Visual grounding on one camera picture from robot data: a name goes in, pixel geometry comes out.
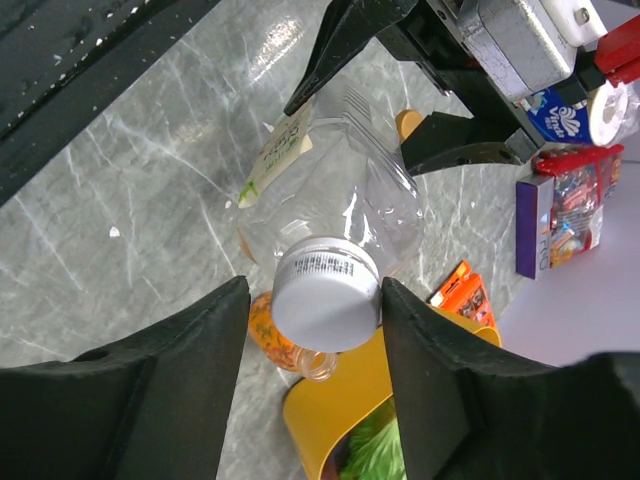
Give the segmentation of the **small orange juice bottle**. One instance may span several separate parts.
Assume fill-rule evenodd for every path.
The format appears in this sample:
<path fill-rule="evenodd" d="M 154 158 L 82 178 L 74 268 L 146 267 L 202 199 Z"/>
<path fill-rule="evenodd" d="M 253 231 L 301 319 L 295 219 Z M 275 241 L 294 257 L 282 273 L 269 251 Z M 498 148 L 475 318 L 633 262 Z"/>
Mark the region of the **small orange juice bottle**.
<path fill-rule="evenodd" d="M 338 355 L 308 350 L 288 340 L 272 319 L 271 297 L 271 292 L 264 292 L 252 302 L 248 318 L 249 336 L 277 367 L 312 381 L 330 378 L 337 368 Z"/>

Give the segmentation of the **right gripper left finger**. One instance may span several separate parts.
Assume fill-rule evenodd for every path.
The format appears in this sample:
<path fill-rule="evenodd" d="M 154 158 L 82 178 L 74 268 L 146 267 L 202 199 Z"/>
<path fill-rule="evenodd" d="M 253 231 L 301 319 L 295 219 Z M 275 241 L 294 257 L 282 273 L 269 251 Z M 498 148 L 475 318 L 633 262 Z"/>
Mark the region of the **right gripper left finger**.
<path fill-rule="evenodd" d="M 1 372 L 5 479 L 212 479 L 251 301 L 238 276 L 68 362 Z"/>

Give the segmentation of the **large clear plastic bottle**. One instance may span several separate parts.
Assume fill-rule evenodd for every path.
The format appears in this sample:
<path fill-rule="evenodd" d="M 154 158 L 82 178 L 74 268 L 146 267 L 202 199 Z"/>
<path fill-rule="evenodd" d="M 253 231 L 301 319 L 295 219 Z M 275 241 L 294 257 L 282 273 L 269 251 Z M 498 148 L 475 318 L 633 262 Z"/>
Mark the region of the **large clear plastic bottle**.
<path fill-rule="evenodd" d="M 344 76 L 280 119 L 238 207 L 241 246 L 268 272 L 299 241 L 334 237 L 362 248 L 389 276 L 424 239 L 420 194 L 393 120 Z"/>

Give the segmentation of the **white bottle cap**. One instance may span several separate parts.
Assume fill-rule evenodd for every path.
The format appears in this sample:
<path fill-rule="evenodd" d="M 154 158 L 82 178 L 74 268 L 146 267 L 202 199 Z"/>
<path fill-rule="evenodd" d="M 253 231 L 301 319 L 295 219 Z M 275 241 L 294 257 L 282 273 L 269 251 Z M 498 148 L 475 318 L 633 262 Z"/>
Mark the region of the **white bottle cap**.
<path fill-rule="evenodd" d="M 271 314 L 294 344 L 340 353 L 366 343 L 380 319 L 380 275 L 374 260 L 349 240 L 309 237 L 278 263 Z"/>

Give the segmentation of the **brown bottle cap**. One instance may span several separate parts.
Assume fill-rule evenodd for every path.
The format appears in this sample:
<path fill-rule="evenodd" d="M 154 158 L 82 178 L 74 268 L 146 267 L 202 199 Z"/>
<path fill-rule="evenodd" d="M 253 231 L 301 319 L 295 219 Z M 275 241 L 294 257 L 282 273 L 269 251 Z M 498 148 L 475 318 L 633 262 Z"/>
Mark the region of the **brown bottle cap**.
<path fill-rule="evenodd" d="M 414 109 L 405 109 L 395 117 L 396 130 L 400 142 L 406 141 L 423 121 L 421 113 Z"/>

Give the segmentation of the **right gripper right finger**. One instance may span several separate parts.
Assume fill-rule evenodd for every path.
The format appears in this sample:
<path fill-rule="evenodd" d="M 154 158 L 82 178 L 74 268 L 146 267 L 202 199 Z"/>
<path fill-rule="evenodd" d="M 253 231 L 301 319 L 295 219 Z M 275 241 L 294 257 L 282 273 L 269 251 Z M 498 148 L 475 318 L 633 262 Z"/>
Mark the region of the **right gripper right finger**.
<path fill-rule="evenodd" d="M 639 356 L 552 367 L 494 346 L 395 279 L 383 333 L 411 479 L 635 479 Z"/>

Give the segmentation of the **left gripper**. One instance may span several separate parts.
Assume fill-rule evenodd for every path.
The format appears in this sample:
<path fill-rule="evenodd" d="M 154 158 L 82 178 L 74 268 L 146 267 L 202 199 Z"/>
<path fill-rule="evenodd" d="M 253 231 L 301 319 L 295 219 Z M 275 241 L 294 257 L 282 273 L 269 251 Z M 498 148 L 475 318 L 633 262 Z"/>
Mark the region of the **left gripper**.
<path fill-rule="evenodd" d="M 434 112 L 402 140 L 411 176 L 468 165 L 520 166 L 544 141 L 522 108 L 505 99 L 462 43 L 461 1 L 334 0 L 327 6 L 300 82 L 283 113 L 292 116 L 378 34 L 391 55 L 416 64 L 470 118 Z"/>

